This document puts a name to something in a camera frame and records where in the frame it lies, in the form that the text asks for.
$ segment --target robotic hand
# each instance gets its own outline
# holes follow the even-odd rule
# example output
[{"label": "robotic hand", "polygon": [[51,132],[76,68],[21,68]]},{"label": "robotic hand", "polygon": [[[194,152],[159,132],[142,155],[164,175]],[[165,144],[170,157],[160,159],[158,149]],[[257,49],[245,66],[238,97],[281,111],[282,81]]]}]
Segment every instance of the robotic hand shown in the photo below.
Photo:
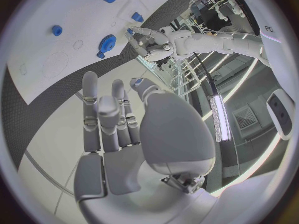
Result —
[{"label": "robotic hand", "polygon": [[[144,37],[137,41],[133,38],[133,32],[143,34]],[[222,54],[239,53],[259,59],[269,66],[262,42],[248,39],[234,38],[227,34],[211,36],[206,34],[192,34],[188,30],[172,31],[171,27],[162,27],[160,31],[148,28],[131,27],[126,32],[130,44],[146,60],[153,62],[172,57],[175,60],[183,60],[196,53],[208,53],[217,51]]]}]

